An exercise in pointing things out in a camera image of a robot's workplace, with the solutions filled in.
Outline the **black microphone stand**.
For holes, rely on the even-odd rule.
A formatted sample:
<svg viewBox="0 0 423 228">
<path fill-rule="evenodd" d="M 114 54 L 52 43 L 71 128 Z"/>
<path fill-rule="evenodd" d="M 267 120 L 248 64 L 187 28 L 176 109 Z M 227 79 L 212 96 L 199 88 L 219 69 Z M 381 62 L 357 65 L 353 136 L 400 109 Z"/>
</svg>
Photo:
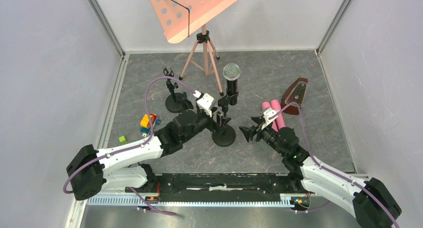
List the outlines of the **black microphone stand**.
<svg viewBox="0 0 423 228">
<path fill-rule="evenodd" d="M 182 96 L 180 97 L 180 104 L 182 105 L 183 109 L 193 109 L 194 108 L 192 102 L 188 99 L 186 92 L 182 93 Z"/>
<path fill-rule="evenodd" d="M 185 107 L 183 94 L 175 92 L 175 89 L 179 86 L 176 82 L 173 82 L 172 79 L 167 79 L 166 86 L 170 95 L 165 100 L 165 107 L 169 112 L 178 113 Z"/>
<path fill-rule="evenodd" d="M 229 110 L 229 98 L 227 94 L 218 100 L 217 105 L 224 116 L 228 117 L 228 125 L 223 131 L 213 131 L 212 140 L 220 147 L 228 147 L 235 142 L 236 132 L 234 128 L 229 125 L 229 122 L 232 120 L 232 118 L 227 115 Z"/>
</svg>

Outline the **pink microphone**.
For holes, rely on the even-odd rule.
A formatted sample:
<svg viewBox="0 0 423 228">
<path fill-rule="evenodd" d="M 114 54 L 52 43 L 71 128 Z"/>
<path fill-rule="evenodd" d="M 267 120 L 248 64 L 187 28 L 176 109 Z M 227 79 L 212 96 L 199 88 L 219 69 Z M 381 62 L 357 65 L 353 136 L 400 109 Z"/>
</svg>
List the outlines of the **pink microphone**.
<svg viewBox="0 0 423 228">
<path fill-rule="evenodd" d="M 274 131 L 278 131 L 278 126 L 276 123 L 277 120 L 277 110 L 274 110 L 271 106 L 270 102 L 263 102 L 261 105 L 262 108 L 262 116 L 263 116 L 263 124 L 261 125 L 262 129 L 264 128 L 271 128 Z"/>
<path fill-rule="evenodd" d="M 275 111 L 278 111 L 278 110 L 281 110 L 282 109 L 280 102 L 278 100 L 276 100 L 276 99 L 272 100 L 270 102 L 270 105 L 271 105 L 272 109 L 275 110 Z M 277 116 L 277 118 L 274 120 L 274 124 L 275 124 L 275 129 L 277 131 L 280 130 L 281 128 L 284 128 L 286 126 L 285 125 L 284 118 L 283 118 L 283 116 L 282 116 L 281 113 L 279 113 L 278 116 Z"/>
</svg>

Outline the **black microphone silver grille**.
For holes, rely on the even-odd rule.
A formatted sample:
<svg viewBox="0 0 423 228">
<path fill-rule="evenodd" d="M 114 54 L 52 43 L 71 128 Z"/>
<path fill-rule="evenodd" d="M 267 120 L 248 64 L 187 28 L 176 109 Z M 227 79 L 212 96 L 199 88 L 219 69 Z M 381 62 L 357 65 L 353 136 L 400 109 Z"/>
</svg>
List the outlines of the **black microphone silver grille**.
<svg viewBox="0 0 423 228">
<path fill-rule="evenodd" d="M 228 63 L 224 66 L 222 74 L 226 80 L 226 94 L 229 98 L 229 104 L 234 106 L 237 104 L 239 95 L 237 80 L 240 77 L 240 67 L 235 63 Z"/>
</svg>

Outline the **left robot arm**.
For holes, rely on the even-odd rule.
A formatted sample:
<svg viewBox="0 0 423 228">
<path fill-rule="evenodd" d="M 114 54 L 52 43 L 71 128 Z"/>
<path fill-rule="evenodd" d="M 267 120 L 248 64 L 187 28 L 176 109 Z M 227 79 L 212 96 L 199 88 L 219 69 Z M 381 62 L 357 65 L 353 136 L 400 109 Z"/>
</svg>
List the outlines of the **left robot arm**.
<svg viewBox="0 0 423 228">
<path fill-rule="evenodd" d="M 87 200 L 102 190 L 134 187 L 152 191 L 157 179 L 150 166 L 132 164 L 171 155 L 183 148 L 194 136 L 208 129 L 222 132 L 231 118 L 221 112 L 209 116 L 186 110 L 152 135 L 117 147 L 95 149 L 83 146 L 66 168 L 68 180 L 63 186 L 66 194 L 73 194 L 77 201 Z"/>
</svg>

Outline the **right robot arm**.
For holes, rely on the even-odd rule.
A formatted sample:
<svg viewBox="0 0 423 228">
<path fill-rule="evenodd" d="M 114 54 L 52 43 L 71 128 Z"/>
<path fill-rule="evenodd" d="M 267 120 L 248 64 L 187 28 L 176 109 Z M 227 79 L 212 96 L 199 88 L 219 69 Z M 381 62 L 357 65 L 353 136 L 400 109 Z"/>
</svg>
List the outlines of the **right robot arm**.
<svg viewBox="0 0 423 228">
<path fill-rule="evenodd" d="M 241 126 L 240 131 L 248 142 L 262 140 L 282 157 L 292 191 L 324 197 L 351 214 L 362 228 L 399 226 L 402 209 L 382 181 L 357 178 L 323 163 L 300 146 L 292 128 L 275 131 L 265 125 L 263 117 L 252 120 L 257 125 Z"/>
</svg>

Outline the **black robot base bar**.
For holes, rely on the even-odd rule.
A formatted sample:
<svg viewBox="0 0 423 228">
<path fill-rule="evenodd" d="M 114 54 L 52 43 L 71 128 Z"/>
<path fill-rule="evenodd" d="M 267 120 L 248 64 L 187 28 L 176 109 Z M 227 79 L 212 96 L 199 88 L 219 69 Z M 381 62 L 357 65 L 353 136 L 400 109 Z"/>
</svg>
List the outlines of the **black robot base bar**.
<svg viewBox="0 0 423 228">
<path fill-rule="evenodd" d="M 277 202 L 281 194 L 305 196 L 294 175 L 278 173 L 162 173 L 136 191 L 162 202 Z"/>
</svg>

